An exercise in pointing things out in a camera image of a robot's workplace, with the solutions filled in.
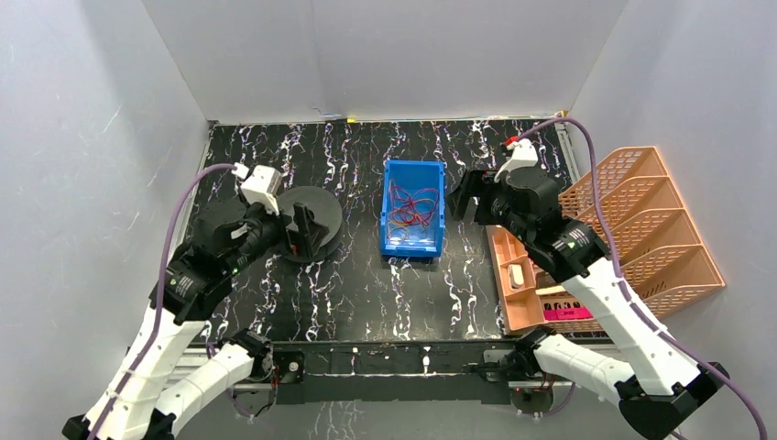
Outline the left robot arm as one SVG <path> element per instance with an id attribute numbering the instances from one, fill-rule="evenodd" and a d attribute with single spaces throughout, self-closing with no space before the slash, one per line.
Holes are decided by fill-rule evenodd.
<path id="1" fill-rule="evenodd" d="M 120 369 L 98 402 L 70 418 L 68 439 L 172 439 L 219 394 L 245 379 L 275 379 L 273 346 L 243 329 L 203 365 L 174 385 L 169 378 L 190 342 L 233 289 L 232 280 L 273 248 L 310 262 L 338 245 L 343 209 L 336 200 L 313 201 L 288 192 L 285 208 L 260 203 L 213 203 L 195 220 L 160 272 L 144 320 Z"/>

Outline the dark grey cable spool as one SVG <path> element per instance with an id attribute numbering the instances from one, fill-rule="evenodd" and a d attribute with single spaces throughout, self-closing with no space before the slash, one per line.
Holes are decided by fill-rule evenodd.
<path id="1" fill-rule="evenodd" d="M 286 237 L 279 245 L 283 258 L 309 264 L 329 258 L 343 240 L 343 208 L 324 188 L 300 186 L 278 199 L 281 212 L 289 218 Z"/>

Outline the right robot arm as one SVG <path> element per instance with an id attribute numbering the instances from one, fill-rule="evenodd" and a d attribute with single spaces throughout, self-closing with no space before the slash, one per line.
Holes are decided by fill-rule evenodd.
<path id="1" fill-rule="evenodd" d="M 579 346 L 546 325 L 521 337 L 509 360 L 529 380 L 557 375 L 618 407 L 646 439 L 663 439 L 728 381 L 717 363 L 673 346 L 664 327 L 622 278 L 618 258 L 594 228 L 563 214 L 556 182 L 538 167 L 468 170 L 447 196 L 450 216 L 464 217 L 472 198 L 482 226 L 501 226 L 529 259 L 598 321 L 620 358 Z"/>

